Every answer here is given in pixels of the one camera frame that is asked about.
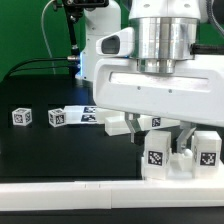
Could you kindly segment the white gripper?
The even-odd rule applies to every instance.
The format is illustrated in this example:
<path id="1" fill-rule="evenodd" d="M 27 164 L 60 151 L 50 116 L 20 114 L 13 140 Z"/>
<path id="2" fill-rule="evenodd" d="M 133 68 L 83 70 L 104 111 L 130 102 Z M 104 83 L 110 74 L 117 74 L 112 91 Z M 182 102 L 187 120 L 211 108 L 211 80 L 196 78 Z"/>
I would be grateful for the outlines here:
<path id="1" fill-rule="evenodd" d="M 132 28 L 99 39 L 96 52 L 102 59 L 93 81 L 97 106 L 126 112 L 132 143 L 138 143 L 141 132 L 139 114 L 180 120 L 178 153 L 186 149 L 195 123 L 224 127 L 224 56 L 179 61 L 172 74 L 141 73 L 137 61 L 129 57 L 133 49 Z"/>

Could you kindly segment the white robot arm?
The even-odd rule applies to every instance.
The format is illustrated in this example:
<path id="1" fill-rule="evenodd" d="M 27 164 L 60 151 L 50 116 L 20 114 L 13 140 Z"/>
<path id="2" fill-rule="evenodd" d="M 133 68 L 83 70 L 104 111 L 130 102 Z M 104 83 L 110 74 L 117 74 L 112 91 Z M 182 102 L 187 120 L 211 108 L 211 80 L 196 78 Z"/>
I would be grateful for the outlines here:
<path id="1" fill-rule="evenodd" d="M 124 0 L 120 9 L 84 7 L 82 73 L 97 106 L 182 122 L 182 150 L 196 124 L 224 127 L 224 48 L 198 45 L 197 27 L 215 23 L 213 0 Z"/>

